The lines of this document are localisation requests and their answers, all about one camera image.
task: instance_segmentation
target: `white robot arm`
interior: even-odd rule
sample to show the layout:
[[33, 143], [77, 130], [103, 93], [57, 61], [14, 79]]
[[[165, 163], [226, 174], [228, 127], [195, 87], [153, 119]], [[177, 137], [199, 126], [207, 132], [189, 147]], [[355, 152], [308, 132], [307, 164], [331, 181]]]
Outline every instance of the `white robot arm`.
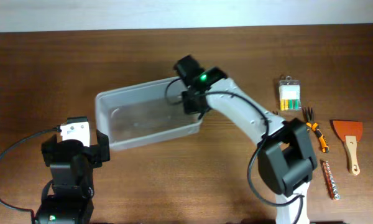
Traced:
[[[217, 110], [259, 146], [259, 173], [275, 193], [277, 203], [266, 201], [252, 190], [263, 202], [277, 206], [276, 222], [309, 223], [306, 192], [317, 163], [305, 123], [297, 119], [286, 122], [267, 111], [220, 69], [204, 70], [191, 56], [179, 60], [174, 69], [188, 87], [188, 91], [182, 93], [186, 113], [204, 114], [211, 109]], [[279, 146], [283, 142], [289, 143], [289, 147], [282, 151]], [[296, 198], [299, 195], [304, 196], [302, 207], [301, 200]]]

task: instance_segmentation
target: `green led light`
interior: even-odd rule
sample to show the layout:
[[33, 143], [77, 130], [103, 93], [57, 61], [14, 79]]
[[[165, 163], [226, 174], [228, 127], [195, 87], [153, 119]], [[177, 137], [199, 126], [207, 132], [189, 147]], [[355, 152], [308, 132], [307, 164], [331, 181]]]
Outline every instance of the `green led light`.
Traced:
[[207, 79], [207, 75], [206, 74], [203, 74], [201, 77], [200, 77], [200, 80], [201, 81], [206, 81]]

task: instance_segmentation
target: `clear plastic box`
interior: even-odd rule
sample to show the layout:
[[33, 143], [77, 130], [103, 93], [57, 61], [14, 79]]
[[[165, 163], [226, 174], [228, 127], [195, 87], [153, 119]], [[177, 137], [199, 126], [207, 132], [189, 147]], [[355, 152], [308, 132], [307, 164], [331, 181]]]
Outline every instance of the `clear plastic box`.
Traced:
[[[105, 91], [95, 98], [97, 129], [109, 137], [112, 150], [123, 150], [197, 133], [202, 120], [187, 115], [183, 105], [164, 98], [167, 78]], [[182, 81], [168, 89], [168, 99], [179, 101], [186, 88]]]

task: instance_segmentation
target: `wooden table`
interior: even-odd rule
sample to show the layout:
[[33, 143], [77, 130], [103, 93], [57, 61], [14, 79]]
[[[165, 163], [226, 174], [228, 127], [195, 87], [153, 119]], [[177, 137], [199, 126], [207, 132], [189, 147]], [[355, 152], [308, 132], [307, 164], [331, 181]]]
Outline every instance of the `wooden table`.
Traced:
[[[373, 223], [373, 24], [173, 30], [102, 30], [0, 34], [0, 152], [16, 140], [86, 115], [94, 123], [101, 92], [172, 77], [172, 65], [192, 54], [218, 65], [253, 99], [277, 109], [276, 79], [301, 80], [302, 104], [313, 106], [342, 199], [328, 197], [321, 168], [308, 190], [315, 220]], [[286, 119], [298, 112], [280, 113]], [[364, 122], [358, 145], [361, 173], [352, 176], [330, 119]], [[50, 180], [33, 139], [0, 163], [0, 196], [37, 210]], [[239, 223], [274, 219], [276, 209], [248, 188], [247, 162], [255, 147], [227, 118], [211, 111], [199, 134], [111, 153], [94, 171], [92, 222]], [[257, 168], [253, 180], [274, 200]], [[27, 213], [0, 205], [0, 223], [28, 223]]]

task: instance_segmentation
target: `wooden handle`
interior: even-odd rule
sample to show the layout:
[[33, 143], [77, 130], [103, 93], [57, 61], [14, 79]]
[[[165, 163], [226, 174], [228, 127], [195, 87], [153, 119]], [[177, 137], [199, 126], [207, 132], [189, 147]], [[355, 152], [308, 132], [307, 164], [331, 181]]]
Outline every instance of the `wooden handle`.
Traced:
[[356, 159], [356, 143], [355, 136], [346, 136], [345, 145], [348, 155], [349, 172], [354, 175], [358, 175], [361, 172], [358, 166], [358, 160]]

